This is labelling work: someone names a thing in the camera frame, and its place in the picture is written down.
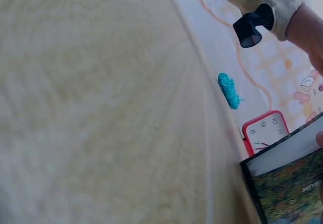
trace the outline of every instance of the red clock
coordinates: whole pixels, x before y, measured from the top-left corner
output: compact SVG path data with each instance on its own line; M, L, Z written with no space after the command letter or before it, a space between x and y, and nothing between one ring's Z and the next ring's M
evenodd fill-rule
M271 110L246 122L242 127L249 156L258 153L289 134L283 114Z

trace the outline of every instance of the finger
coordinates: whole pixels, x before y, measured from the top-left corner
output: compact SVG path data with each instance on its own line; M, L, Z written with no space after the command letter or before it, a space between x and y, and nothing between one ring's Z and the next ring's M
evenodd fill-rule
M317 53L311 53L308 56L315 69L318 70L319 74L323 75L323 58Z
M317 133L315 139L318 146L323 148L323 132Z

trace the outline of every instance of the forest picture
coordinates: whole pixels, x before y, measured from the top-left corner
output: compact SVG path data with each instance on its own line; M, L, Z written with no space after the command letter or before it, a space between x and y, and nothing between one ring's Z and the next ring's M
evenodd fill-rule
M320 223L322 179L323 149L254 177L268 223Z

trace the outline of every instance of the orange line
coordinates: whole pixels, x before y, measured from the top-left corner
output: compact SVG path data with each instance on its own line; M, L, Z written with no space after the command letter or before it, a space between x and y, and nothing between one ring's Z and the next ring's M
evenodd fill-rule
M205 2L203 0L198 0L202 7L206 10L206 12L213 18L215 19L217 22L219 22L220 24L228 27L231 32L233 32L235 34L235 31L233 29L233 27L231 27L231 25L227 22L225 22L224 20L220 19L219 17L217 17L213 11L205 4ZM236 47L236 53L237 53L237 59L238 59L238 62L239 62L239 65L240 65L240 68L242 70L242 72L244 73L244 75L247 77L247 79L249 79L249 81L254 85L256 86L257 88L261 89L265 95L267 96L268 98L268 103L269 103L269 110L272 109L273 107L273 100L268 92L268 90L263 87L262 85L258 84L248 73L248 71L245 69L244 65L243 65L243 62L242 62L242 59L241 59L241 52L240 52L240 44L239 44L239 41L238 41L238 38L235 36L235 47Z

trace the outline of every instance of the fuzzy beige cloth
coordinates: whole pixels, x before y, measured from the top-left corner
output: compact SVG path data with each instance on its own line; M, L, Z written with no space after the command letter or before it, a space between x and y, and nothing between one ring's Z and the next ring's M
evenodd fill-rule
M0 223L252 223L172 0L0 1Z

